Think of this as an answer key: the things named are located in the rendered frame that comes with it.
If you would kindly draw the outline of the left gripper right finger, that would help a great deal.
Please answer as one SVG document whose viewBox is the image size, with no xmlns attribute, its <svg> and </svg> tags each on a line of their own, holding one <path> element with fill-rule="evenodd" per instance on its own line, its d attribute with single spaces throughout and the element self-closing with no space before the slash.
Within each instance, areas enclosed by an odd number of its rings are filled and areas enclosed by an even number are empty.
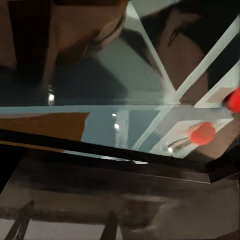
<svg viewBox="0 0 240 240">
<path fill-rule="evenodd" d="M 240 135 L 229 133 L 224 146 L 224 151 L 231 159 L 232 164 L 240 173 Z"/>
</svg>

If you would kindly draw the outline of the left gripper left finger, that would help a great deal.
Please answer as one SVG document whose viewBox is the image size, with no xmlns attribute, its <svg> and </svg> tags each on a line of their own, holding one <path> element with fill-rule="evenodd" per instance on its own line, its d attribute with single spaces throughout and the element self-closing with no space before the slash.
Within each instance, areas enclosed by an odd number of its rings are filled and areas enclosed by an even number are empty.
<svg viewBox="0 0 240 240">
<path fill-rule="evenodd" d="M 22 133 L 0 138 L 0 194 L 26 153 Z"/>
</svg>

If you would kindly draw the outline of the microwave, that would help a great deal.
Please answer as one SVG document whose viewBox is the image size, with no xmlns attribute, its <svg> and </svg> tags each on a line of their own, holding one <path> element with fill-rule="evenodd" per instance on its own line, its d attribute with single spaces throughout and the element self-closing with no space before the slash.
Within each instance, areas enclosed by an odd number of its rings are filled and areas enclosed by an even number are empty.
<svg viewBox="0 0 240 240">
<path fill-rule="evenodd" d="M 240 0 L 0 0 L 16 170 L 199 192 L 240 184 Z"/>
</svg>

